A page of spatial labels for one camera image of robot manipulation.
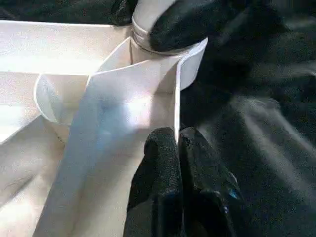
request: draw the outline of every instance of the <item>gloved hand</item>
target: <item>gloved hand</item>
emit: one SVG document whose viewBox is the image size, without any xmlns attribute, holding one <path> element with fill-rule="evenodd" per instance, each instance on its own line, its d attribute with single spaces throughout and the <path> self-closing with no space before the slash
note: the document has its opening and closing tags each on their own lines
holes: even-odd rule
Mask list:
<svg viewBox="0 0 316 237">
<path fill-rule="evenodd" d="M 150 34 L 151 47 L 169 51 L 197 43 L 207 36 L 217 41 L 253 0 L 176 0 L 156 21 Z M 115 0 L 113 22 L 131 23 L 137 0 Z"/>
<path fill-rule="evenodd" d="M 237 181 L 195 129 L 153 131 L 131 184 L 124 237 L 254 236 Z"/>
</svg>

